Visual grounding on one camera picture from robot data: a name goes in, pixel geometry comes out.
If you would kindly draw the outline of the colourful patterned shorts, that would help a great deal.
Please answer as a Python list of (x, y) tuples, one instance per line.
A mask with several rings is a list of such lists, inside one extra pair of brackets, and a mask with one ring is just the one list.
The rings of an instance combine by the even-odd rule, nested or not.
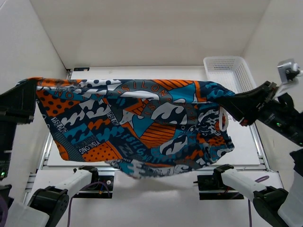
[(234, 150), (211, 81), (33, 78), (61, 158), (105, 162), (133, 178), (201, 169)]

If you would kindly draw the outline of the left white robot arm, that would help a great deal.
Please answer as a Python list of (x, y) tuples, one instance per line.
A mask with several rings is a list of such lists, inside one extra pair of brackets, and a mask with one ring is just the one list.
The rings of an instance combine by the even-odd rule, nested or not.
[[(0, 96), (0, 178), (7, 177), (17, 125), (29, 124), (36, 108), (36, 79), (27, 79)], [(83, 189), (99, 184), (98, 170), (81, 166), (56, 186), (38, 189), (27, 205), (9, 196), (10, 184), (0, 187), (0, 225), (2, 227), (54, 227)]]

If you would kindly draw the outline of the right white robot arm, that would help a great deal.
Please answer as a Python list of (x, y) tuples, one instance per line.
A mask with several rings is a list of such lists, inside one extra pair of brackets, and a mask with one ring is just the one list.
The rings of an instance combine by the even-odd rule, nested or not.
[[(256, 120), (278, 132), (294, 144), (303, 145), (303, 114), (294, 108), (291, 96), (275, 83), (261, 86), (231, 97), (216, 100), (242, 126)], [(290, 191), (265, 186), (243, 176), (231, 165), (214, 169), (213, 185), (229, 186), (253, 203), (256, 212), (273, 227), (303, 225), (303, 151), (292, 151), (294, 182)]]

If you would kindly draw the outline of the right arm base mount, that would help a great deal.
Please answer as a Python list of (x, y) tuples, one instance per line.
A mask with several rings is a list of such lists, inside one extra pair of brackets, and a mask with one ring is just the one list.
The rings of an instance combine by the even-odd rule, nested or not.
[(229, 186), (218, 186), (212, 175), (198, 175), (197, 184), (199, 199), (201, 201), (211, 200), (243, 200), (244, 196)]

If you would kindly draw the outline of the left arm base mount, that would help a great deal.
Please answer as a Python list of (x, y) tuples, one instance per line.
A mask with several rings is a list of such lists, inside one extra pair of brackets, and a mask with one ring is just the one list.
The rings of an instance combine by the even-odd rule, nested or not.
[(114, 188), (114, 172), (113, 171), (99, 171), (99, 184), (89, 186), (86, 189), (78, 192), (75, 198), (84, 199), (111, 199)]

